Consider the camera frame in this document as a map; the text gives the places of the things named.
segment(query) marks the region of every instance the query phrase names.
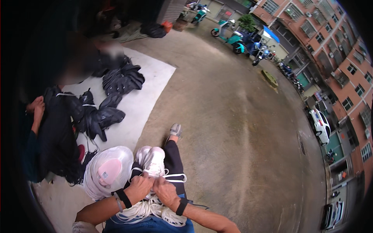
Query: blue canopy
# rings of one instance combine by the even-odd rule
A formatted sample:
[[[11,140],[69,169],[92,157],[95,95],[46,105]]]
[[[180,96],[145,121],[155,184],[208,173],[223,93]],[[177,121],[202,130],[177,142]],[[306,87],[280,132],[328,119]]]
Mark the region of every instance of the blue canopy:
[[[268,33],[273,39],[275,39],[277,41],[277,43],[280,43],[280,40],[279,38],[269,29],[267,28],[266,26],[263,25],[263,28],[264,28],[264,31],[266,33]]]

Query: air conditioner unit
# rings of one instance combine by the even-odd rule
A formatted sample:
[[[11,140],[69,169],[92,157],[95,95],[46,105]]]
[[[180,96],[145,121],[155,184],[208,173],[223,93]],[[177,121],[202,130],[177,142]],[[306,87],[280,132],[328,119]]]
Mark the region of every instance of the air conditioner unit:
[[[365,129],[365,136],[367,137],[367,139],[370,137],[369,129]]]

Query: hand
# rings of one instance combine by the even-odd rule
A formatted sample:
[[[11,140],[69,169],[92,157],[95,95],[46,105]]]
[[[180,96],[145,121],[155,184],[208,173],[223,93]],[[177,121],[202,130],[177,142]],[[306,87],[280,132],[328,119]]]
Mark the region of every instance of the hand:
[[[38,102],[38,104],[35,105],[34,108],[34,122],[40,123],[41,119],[43,118],[45,109],[45,103],[43,101]]]
[[[38,105],[39,103],[42,103],[42,102],[44,102],[44,97],[43,96],[37,97],[36,99],[34,99],[34,101],[32,103],[30,103],[26,106],[26,112],[34,113],[36,105]]]
[[[135,176],[132,178],[131,185],[124,190],[129,201],[135,205],[149,194],[151,187],[153,187],[154,178],[149,177],[147,172],[142,176]]]
[[[180,199],[176,193],[176,187],[166,181],[164,177],[159,177],[154,182],[154,192],[156,192],[159,200],[173,212],[176,212],[180,205]]]

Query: teal scooter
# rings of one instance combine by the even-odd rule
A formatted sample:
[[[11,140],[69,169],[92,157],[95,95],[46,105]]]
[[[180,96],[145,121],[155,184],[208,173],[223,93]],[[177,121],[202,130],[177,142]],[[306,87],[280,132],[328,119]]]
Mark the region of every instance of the teal scooter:
[[[207,12],[210,12],[209,9],[207,9],[207,7],[203,7],[197,14],[196,16],[193,18],[192,22],[191,23],[194,23],[196,22],[195,24],[197,25],[199,22],[201,22],[207,15]]]
[[[231,44],[233,46],[233,52],[235,54],[241,54],[245,51],[245,47],[242,44],[242,38],[244,37],[240,32],[234,31],[232,36],[230,38],[225,38],[224,37],[224,31],[226,28],[228,28],[232,24],[232,29],[234,29],[235,26],[235,21],[234,19],[228,19],[227,21],[225,20],[220,20],[219,21],[219,28],[214,28],[211,30],[211,35],[213,37],[220,37],[222,38],[225,43]]]

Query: gray bracelet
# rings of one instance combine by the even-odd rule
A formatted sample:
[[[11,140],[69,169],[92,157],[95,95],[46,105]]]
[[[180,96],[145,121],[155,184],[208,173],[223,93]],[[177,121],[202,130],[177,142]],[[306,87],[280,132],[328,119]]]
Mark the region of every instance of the gray bracelet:
[[[118,204],[118,207],[119,207],[119,211],[121,212],[121,213],[123,213],[123,208],[122,208],[122,205],[120,204],[120,199],[119,199],[119,196],[118,196],[118,194],[115,192],[114,193],[114,197],[115,197],[115,199],[117,200],[117,204]]]

